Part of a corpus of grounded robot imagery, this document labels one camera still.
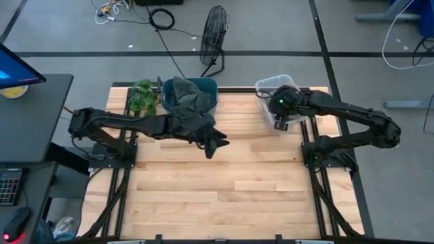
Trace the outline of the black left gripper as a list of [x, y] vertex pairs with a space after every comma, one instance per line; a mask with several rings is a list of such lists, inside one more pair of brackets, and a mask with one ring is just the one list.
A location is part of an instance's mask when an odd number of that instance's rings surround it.
[[213, 117], [193, 117], [184, 123], [184, 128], [189, 139], [194, 141], [203, 141], [206, 137], [216, 136], [216, 147], [223, 147], [230, 144], [229, 141], [223, 140], [227, 135], [215, 130], [216, 122]]

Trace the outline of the clear plastic bin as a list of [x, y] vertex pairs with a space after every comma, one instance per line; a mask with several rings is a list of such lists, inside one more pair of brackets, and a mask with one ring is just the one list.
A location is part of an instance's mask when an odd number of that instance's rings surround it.
[[290, 132], [290, 128], [294, 127], [302, 121], [308, 119], [306, 116], [290, 115], [283, 130], [275, 128], [275, 124], [279, 121], [276, 120], [275, 115], [269, 112], [268, 105], [270, 96], [274, 91], [282, 85], [288, 85], [300, 91], [300, 87], [295, 84], [289, 75], [277, 75], [266, 79], [259, 80], [255, 83], [256, 96], [258, 98], [259, 107], [262, 109], [262, 118], [268, 130], [274, 134], [286, 134]]

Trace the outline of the blue plastic bin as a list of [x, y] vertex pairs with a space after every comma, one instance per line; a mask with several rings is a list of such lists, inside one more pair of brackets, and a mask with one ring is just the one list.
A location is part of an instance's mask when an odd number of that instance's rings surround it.
[[[217, 82], [209, 77], [199, 77], [199, 78], [187, 78], [187, 80], [195, 83], [197, 87], [210, 95], [212, 97], [211, 107], [208, 109], [208, 113], [211, 115], [215, 114], [216, 107], [218, 104], [218, 86]], [[169, 79], [162, 83], [161, 87], [161, 106], [166, 112], [170, 112], [172, 106], [177, 104], [176, 97], [174, 94], [174, 80]]]

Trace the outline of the green leafy plant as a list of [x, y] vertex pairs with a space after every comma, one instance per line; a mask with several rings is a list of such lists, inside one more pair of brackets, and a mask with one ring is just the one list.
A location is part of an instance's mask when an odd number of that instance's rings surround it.
[[157, 114], [160, 95], [153, 89], [153, 82], [151, 80], [143, 79], [134, 84], [128, 102], [131, 112], [144, 116], [154, 116]]

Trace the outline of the black floor fan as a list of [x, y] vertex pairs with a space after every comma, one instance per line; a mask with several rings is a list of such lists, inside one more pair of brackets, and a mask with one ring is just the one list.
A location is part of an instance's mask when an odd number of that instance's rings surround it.
[[[221, 73], [225, 68], [225, 52], [222, 48], [224, 38], [228, 28], [228, 16], [226, 10], [221, 6], [214, 6], [207, 17], [205, 22], [202, 38], [201, 48], [199, 52], [200, 61], [207, 68], [201, 74], [201, 77], [212, 77]], [[214, 73], [207, 75], [209, 69], [217, 65], [218, 57], [222, 58], [221, 68]]]

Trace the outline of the grey desk foot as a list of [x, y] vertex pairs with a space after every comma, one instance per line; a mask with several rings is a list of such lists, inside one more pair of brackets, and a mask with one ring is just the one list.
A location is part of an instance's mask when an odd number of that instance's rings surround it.
[[396, 100], [383, 103], [389, 109], [434, 109], [434, 98], [424, 100]]
[[421, 19], [420, 14], [413, 12], [407, 12], [407, 8], [412, 4], [414, 0], [395, 0], [395, 2], [384, 13], [379, 14], [357, 14], [356, 21], [419, 21]]

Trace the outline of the black box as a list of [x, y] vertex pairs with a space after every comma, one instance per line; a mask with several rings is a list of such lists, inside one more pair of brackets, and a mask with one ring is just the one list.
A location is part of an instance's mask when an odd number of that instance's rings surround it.
[[182, 5], [184, 0], [134, 0], [139, 6], [147, 5]]

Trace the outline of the white plastic bag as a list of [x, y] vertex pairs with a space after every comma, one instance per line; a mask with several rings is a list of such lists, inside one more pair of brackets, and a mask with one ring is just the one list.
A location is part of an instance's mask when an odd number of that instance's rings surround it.
[[58, 221], [53, 231], [54, 241], [69, 241], [75, 237], [73, 226], [75, 219], [70, 216], [63, 217]]

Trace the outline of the black desk top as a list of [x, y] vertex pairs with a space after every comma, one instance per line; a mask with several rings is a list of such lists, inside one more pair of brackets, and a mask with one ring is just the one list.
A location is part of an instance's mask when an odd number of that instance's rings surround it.
[[74, 76], [45, 77], [19, 98], [0, 95], [0, 163], [45, 160]]

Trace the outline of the dark blue bag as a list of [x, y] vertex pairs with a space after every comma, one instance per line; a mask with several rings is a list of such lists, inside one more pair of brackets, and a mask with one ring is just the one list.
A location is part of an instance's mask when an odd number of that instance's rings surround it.
[[40, 219], [38, 221], [31, 244], [50, 244], [53, 241], [54, 236], [49, 224], [45, 220]]

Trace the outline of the yellow round disc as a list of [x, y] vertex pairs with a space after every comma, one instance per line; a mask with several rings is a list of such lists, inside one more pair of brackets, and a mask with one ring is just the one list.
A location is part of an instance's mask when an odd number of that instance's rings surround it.
[[18, 87], [10, 87], [5, 89], [0, 89], [0, 94], [9, 99], [16, 99], [23, 96], [28, 91], [28, 86], [18, 86]]

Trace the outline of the backlit keyboard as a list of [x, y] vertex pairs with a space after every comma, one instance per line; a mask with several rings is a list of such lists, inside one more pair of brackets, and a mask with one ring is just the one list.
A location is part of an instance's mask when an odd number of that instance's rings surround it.
[[22, 169], [0, 168], [0, 206], [14, 206], [18, 200]]

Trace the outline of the black computer mouse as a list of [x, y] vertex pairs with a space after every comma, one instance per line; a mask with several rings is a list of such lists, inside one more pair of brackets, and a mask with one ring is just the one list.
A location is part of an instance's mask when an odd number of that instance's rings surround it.
[[8, 243], [17, 241], [24, 232], [30, 216], [31, 209], [29, 207], [20, 207], [15, 210], [3, 229], [3, 240]]

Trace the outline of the black aluminium table frame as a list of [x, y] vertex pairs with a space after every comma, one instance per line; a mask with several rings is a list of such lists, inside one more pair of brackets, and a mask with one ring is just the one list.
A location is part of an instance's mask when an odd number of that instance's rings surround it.
[[215, 118], [229, 145], [211, 159], [179, 140], [135, 136], [130, 171], [104, 169], [87, 186], [78, 233], [97, 220], [116, 185], [126, 193], [102, 227], [122, 239], [316, 239], [343, 229], [313, 191], [317, 178], [349, 225], [363, 233], [347, 169], [309, 169], [301, 144], [318, 135], [339, 135], [332, 116], [271, 129], [253, 87], [220, 87]]

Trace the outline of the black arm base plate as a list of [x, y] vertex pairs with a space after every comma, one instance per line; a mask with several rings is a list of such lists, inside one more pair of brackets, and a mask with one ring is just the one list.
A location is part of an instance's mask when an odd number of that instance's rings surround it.
[[345, 149], [321, 152], [314, 149], [313, 146], [313, 142], [303, 142], [301, 144], [304, 164], [308, 168], [352, 168], [355, 165], [355, 160]]
[[133, 168], [136, 164], [137, 144], [127, 144], [124, 155], [115, 152], [99, 143], [95, 143], [89, 155], [92, 168]]

